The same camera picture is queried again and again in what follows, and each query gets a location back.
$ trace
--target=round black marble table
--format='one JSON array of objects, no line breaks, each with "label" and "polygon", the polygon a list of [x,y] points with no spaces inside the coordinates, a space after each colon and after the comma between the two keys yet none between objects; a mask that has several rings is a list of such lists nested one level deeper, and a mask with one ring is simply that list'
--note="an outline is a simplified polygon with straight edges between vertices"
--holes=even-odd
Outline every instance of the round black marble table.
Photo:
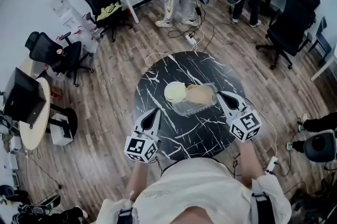
[{"label": "round black marble table", "polygon": [[162,111],[158,153],[173,160],[212,157],[233,141],[220,106],[190,116],[180,116],[164,96],[165,87],[174,81],[190,84],[214,83],[219,91],[245,97],[234,71],[219,59],[201,52],[181,52],[153,64],[142,76],[135,91],[134,119],[152,108]]}]

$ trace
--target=sneaker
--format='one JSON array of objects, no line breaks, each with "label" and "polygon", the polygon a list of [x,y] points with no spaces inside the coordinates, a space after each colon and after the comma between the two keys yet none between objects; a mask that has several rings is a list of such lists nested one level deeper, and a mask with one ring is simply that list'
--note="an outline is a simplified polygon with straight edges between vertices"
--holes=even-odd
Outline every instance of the sneaker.
[{"label": "sneaker", "polygon": [[80,208],[80,210],[82,211],[83,217],[84,218],[88,218],[88,213],[86,211],[84,211],[81,207],[79,207],[78,205],[76,205],[75,207]]},{"label": "sneaker", "polygon": [[305,128],[303,127],[304,122],[308,120],[308,114],[303,114],[301,117],[301,122],[299,123],[299,132],[303,132],[305,130]]},{"label": "sneaker", "polygon": [[166,21],[157,21],[156,26],[158,27],[172,27],[172,23],[167,23]]},{"label": "sneaker", "polygon": [[261,23],[261,21],[260,20],[258,20],[257,21],[257,24],[255,24],[255,25],[251,25],[251,24],[249,24],[251,27],[260,27],[261,25],[262,25],[262,23]]},{"label": "sneaker", "polygon": [[198,27],[200,24],[197,20],[194,20],[194,21],[191,21],[191,20],[186,20],[186,19],[183,19],[182,20],[182,23],[183,24],[188,24],[188,25],[192,25],[194,27]]},{"label": "sneaker", "polygon": [[292,142],[287,142],[287,143],[286,143],[286,149],[287,149],[288,151],[293,150],[293,143],[292,143]]}]

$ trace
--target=plastic food container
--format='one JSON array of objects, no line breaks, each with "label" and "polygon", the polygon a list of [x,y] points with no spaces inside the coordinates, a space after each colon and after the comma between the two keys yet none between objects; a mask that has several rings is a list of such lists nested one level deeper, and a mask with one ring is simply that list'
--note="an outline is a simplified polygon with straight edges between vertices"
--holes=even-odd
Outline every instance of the plastic food container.
[{"label": "plastic food container", "polygon": [[184,99],[178,102],[175,102],[175,101],[172,102],[172,107],[177,114],[181,116],[189,116],[192,114],[196,114],[200,111],[206,110],[216,104],[216,93],[217,93],[216,86],[213,83],[205,83],[202,86],[208,86],[212,89],[212,92],[213,92],[212,101],[207,104],[195,103],[195,102],[191,102],[187,100],[187,96],[186,96]]}]

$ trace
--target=beige pants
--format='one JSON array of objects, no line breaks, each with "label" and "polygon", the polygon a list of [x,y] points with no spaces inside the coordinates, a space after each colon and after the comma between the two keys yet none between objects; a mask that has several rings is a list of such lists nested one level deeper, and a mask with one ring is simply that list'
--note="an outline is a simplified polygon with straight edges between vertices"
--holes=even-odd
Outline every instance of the beige pants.
[{"label": "beige pants", "polygon": [[187,20],[195,20],[195,0],[165,0],[164,21],[170,23],[179,6],[183,17]]}]

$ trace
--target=computer monitor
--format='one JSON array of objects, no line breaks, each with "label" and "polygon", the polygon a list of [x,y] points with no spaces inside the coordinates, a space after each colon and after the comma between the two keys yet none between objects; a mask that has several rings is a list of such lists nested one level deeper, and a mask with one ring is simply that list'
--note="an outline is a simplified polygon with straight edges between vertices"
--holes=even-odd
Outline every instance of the computer monitor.
[{"label": "computer monitor", "polygon": [[39,82],[15,68],[4,91],[3,113],[13,120],[33,124],[40,114],[45,99]]}]

